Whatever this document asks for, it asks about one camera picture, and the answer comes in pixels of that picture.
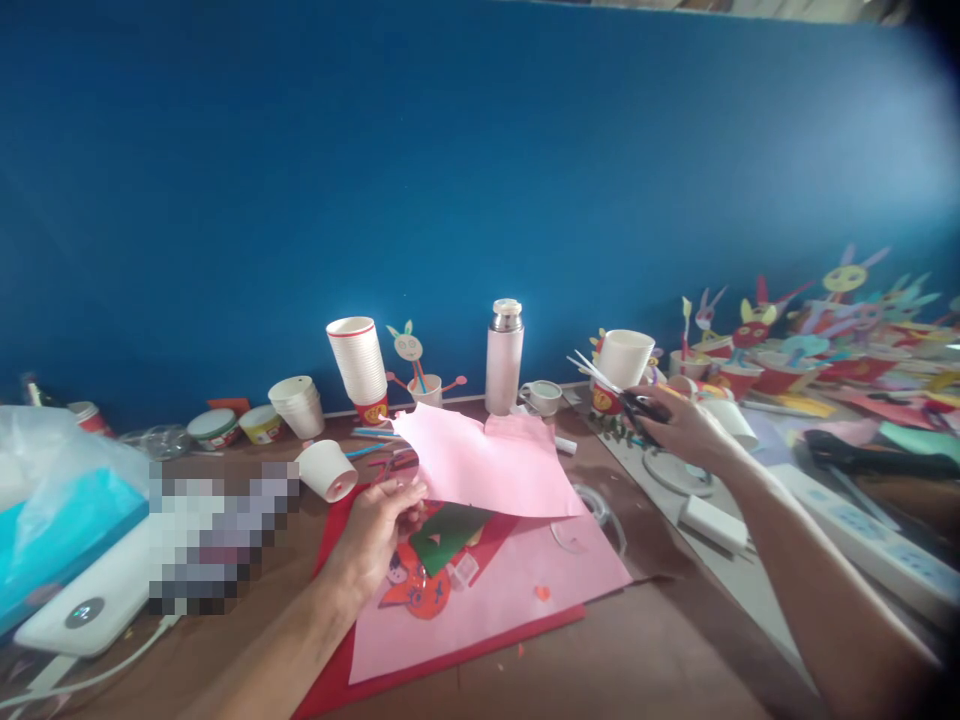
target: hand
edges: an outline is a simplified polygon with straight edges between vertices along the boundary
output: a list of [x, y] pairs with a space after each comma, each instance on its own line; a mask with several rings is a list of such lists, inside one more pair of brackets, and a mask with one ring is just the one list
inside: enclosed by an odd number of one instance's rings
[[400, 485], [387, 480], [360, 494], [353, 504], [347, 527], [330, 554], [324, 573], [337, 576], [365, 605], [387, 576], [397, 538], [416, 532], [423, 525], [422, 500], [427, 486], [422, 482]]
[[722, 477], [731, 462], [750, 460], [740, 443], [699, 405], [659, 385], [638, 386], [628, 392], [653, 398], [667, 410], [669, 423], [646, 417], [638, 420], [654, 440], [684, 462]]

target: thermos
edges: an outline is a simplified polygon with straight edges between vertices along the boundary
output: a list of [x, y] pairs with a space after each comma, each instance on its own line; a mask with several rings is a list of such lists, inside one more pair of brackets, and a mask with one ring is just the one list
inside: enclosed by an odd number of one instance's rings
[[509, 415], [520, 390], [523, 354], [523, 305], [511, 298], [493, 304], [487, 331], [487, 388], [484, 404], [491, 415]]

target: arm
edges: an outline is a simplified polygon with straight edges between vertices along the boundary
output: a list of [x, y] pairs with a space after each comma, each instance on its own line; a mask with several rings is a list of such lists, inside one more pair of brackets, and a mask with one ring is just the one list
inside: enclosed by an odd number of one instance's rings
[[671, 413], [642, 419], [667, 450], [730, 490], [824, 702], [841, 718], [899, 718], [936, 678], [930, 651], [890, 612], [797, 500], [716, 420], [663, 390]]
[[423, 483], [396, 480], [361, 494], [320, 574], [184, 717], [290, 717], [386, 577], [398, 525], [419, 525], [425, 495]]

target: blue wall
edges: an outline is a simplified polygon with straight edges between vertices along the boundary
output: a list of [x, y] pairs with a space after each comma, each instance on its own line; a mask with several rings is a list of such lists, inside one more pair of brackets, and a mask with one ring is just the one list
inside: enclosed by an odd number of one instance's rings
[[729, 329], [758, 272], [785, 293], [850, 241], [893, 246], [874, 287], [929, 269], [954, 295], [960, 150], [930, 52], [480, 0], [5, 4], [0, 395], [34, 369], [129, 429], [309, 373], [341, 410], [324, 326], [352, 314], [404, 378], [383, 325], [413, 318], [427, 371], [481, 393], [503, 296], [524, 378], [572, 381], [599, 326], [671, 349], [681, 294], [730, 283]]

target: green paper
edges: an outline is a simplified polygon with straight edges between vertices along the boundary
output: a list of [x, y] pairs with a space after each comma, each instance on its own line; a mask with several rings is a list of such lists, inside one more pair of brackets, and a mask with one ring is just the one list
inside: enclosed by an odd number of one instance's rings
[[905, 428], [887, 422], [880, 425], [880, 434], [904, 450], [918, 455], [947, 455], [960, 464], [960, 440], [952, 435]]
[[[410, 536], [410, 545], [420, 556], [427, 574], [433, 577], [443, 570], [493, 515], [490, 510], [470, 505], [444, 504], [423, 524], [420, 532]], [[440, 536], [439, 545], [430, 539], [431, 535]]]

